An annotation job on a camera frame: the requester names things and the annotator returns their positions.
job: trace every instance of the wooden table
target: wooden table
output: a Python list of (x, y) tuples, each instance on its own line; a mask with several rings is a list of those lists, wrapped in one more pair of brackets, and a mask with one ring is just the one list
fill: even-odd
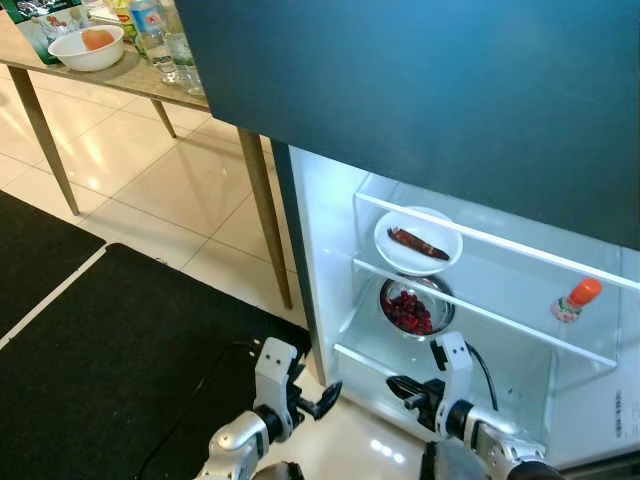
[[(162, 102), (173, 103), (182, 107), (209, 112), (206, 99), (193, 97), (182, 89), (165, 85), (160, 81), (159, 73), (137, 54), (129, 45), (125, 46), (125, 54), (114, 66), (100, 72), (83, 73), (70, 70), (63, 65), (45, 65), (42, 63), (29, 42), (13, 24), (6, 12), (0, 12), (0, 63), (7, 64), (13, 83), (18, 90), (20, 100), (27, 112), (31, 126), (36, 134), (51, 171), (62, 190), (69, 208), (74, 215), (80, 213), (69, 179), (60, 160), (56, 144), (49, 130), (47, 120), (42, 112), (38, 97), (29, 78), (29, 70), (56, 75), (63, 78), (93, 83), (110, 87), (123, 92), (149, 98), (169, 134), (176, 134), (162, 106)], [(273, 204), (271, 186), (267, 167), (264, 162), (260, 137), (238, 127), (238, 135), (242, 145), (251, 187), (258, 206), (260, 222), (264, 232), (269, 255), (276, 274), (282, 300), (287, 308), (291, 308), (291, 292), (287, 282), (287, 271), (280, 240), (280, 232)]]

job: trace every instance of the orange cap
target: orange cap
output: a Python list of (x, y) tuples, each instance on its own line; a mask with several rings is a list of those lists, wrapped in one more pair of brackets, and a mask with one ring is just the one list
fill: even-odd
[(585, 278), (569, 295), (569, 302), (576, 307), (584, 307), (600, 295), (602, 283), (595, 278)]

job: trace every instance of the robotic hand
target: robotic hand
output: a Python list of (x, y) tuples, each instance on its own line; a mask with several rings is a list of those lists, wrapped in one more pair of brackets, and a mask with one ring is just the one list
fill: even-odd
[[(446, 382), (419, 383), (406, 376), (387, 379), (387, 385), (408, 410), (418, 410), (418, 423), (439, 438), (457, 437), (485, 464), (492, 480), (561, 480), (542, 460), (545, 449), (497, 412), (469, 403), (473, 363), (458, 332), (440, 335), (431, 350)], [(427, 449), (434, 454), (434, 448)]]
[[(209, 459), (197, 480), (248, 480), (272, 442), (286, 441), (304, 420), (298, 409), (320, 420), (335, 405), (342, 383), (334, 383), (314, 404), (301, 397), (293, 384), (304, 365), (298, 364), (295, 347), (268, 338), (256, 364), (256, 399), (253, 410), (220, 428), (209, 442)], [(281, 463), (259, 472), (256, 479), (302, 479), (300, 467)]]

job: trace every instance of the dried cranberries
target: dried cranberries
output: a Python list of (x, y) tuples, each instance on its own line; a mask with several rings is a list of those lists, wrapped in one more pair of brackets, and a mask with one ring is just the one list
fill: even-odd
[(396, 327), (407, 333), (428, 335), (433, 331), (431, 314), (425, 308), (424, 303), (418, 300), (416, 295), (410, 294), (406, 290), (383, 303), (382, 310)]

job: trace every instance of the refrigerator door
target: refrigerator door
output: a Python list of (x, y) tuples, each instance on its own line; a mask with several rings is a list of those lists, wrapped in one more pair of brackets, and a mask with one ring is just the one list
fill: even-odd
[(640, 0), (176, 3), (216, 117), (640, 248)]

